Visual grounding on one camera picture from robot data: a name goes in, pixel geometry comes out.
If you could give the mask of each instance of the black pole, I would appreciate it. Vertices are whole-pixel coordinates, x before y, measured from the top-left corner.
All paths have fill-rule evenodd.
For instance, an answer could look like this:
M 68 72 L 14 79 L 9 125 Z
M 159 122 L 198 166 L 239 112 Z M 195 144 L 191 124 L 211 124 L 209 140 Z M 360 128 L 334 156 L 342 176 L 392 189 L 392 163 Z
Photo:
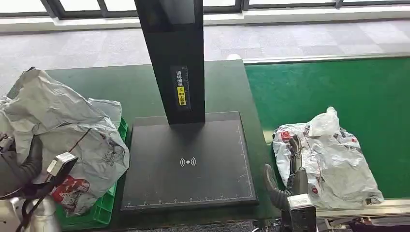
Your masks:
M 135 0 L 169 124 L 205 122 L 203 0 Z

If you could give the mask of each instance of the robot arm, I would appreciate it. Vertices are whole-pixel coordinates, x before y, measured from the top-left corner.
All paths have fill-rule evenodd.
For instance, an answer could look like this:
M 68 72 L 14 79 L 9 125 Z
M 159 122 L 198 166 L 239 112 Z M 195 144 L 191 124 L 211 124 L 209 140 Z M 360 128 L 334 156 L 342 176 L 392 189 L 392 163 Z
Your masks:
M 301 143 L 295 135 L 291 148 L 290 175 L 285 190 L 280 190 L 275 173 L 269 164 L 264 168 L 264 181 L 272 204 L 282 210 L 282 232 L 315 232 L 316 208 L 308 195 L 308 177 L 302 167 Z
M 16 159 L 13 137 L 0 133 L 0 200 L 24 195 L 24 187 L 36 178 L 42 169 L 43 143 L 35 135 L 27 159 L 20 165 Z
M 0 231 L 61 231 L 54 215 L 55 203 L 48 194 L 65 180 L 78 158 L 69 152 L 56 156 L 47 168 L 50 181 L 35 185 L 31 182 L 42 171 L 42 151 L 43 143 L 34 135 L 29 155 L 20 165 L 14 139 L 0 134 L 0 218 L 5 222 Z

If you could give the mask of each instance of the green plastic crate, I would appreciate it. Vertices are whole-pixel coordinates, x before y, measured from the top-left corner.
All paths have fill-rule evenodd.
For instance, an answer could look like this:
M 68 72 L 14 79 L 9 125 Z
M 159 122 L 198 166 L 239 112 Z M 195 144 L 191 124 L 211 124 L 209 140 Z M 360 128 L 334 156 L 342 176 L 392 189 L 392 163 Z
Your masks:
M 128 125 L 123 118 L 118 128 L 121 139 L 125 141 Z M 105 194 L 100 197 L 88 212 L 81 216 L 67 217 L 61 205 L 57 206 L 56 214 L 61 228 L 64 231 L 94 229 L 108 226 L 113 212 L 114 197 L 117 189 L 115 183 Z

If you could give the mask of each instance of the wireless symbol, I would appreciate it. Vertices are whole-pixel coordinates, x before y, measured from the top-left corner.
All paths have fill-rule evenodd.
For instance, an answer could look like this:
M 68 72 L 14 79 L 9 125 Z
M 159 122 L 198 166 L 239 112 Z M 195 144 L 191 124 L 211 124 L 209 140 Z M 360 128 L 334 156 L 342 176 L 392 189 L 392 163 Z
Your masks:
M 189 159 L 189 160 L 186 160 L 186 159 L 184 159 L 184 158 L 181 158 L 181 160 L 179 161 L 179 165 L 181 165 L 181 167 L 184 167 L 184 166 L 187 165 L 187 164 L 190 164 L 190 165 L 192 165 L 192 166 L 195 166 L 195 165 L 196 165 L 196 159 L 195 159 L 195 157 L 192 157 L 192 158 Z

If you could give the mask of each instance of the package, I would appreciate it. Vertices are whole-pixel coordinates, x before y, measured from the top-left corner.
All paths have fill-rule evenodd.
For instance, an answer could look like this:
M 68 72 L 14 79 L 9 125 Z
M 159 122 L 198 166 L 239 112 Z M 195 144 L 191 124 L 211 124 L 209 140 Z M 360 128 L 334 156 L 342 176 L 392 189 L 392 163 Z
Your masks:
M 333 107 L 308 123 L 282 125 L 274 131 L 272 149 L 285 185 L 291 155 L 289 140 L 294 135 L 302 143 L 309 196 L 317 207 L 352 209 L 384 201 L 359 141 L 340 128 Z
M 71 151 L 79 159 L 70 175 L 51 194 L 69 215 L 84 213 L 128 169 L 128 148 L 110 119 L 121 118 L 121 104 L 88 101 L 36 69 L 23 73 L 13 92 L 13 99 L 0 100 L 0 129 L 13 134 L 19 162 L 28 156 L 33 135 L 40 135 L 43 170 L 35 183 L 46 181 L 53 158 L 73 148 L 90 129 Z

